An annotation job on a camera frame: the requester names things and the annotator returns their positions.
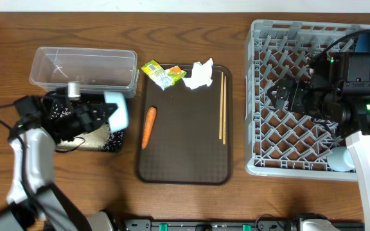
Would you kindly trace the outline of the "light blue rice bowl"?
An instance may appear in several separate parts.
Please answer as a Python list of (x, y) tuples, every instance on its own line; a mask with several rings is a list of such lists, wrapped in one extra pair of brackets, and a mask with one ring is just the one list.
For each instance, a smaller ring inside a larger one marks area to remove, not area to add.
[(120, 92), (104, 92), (104, 98), (106, 103), (113, 103), (117, 106), (108, 119), (110, 131), (114, 133), (127, 128), (129, 116), (124, 95)]

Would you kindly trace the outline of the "white napkin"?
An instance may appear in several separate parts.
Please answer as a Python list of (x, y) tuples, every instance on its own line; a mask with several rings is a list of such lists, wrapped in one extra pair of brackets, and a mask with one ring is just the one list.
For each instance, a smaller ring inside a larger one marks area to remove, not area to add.
[(189, 78), (183, 77), (183, 82), (186, 87), (191, 90), (195, 90), (203, 85), (209, 87), (212, 80), (213, 73), (213, 59), (210, 58), (207, 62), (202, 64), (201, 62), (195, 62), (191, 70), (191, 76)]

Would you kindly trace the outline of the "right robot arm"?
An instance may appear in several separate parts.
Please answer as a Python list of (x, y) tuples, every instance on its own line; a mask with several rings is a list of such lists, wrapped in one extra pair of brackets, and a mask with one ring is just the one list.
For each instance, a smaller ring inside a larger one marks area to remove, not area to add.
[(370, 230), (370, 54), (321, 55), (310, 68), (310, 81), (282, 78), (267, 96), (274, 108), (338, 124), (355, 165), (365, 229)]

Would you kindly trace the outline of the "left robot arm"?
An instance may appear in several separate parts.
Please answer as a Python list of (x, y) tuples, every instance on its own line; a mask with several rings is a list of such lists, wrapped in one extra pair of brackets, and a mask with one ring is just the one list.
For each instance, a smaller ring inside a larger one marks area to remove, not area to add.
[(0, 210), (0, 230), (27, 230), (36, 219), (49, 221), (50, 230), (117, 230), (106, 210), (85, 216), (56, 186), (53, 167), (58, 143), (99, 129), (117, 111), (117, 103), (69, 104), (68, 115), (51, 119), (47, 99), (25, 96), (13, 103), (19, 115), (8, 139), (14, 173), (8, 205)]

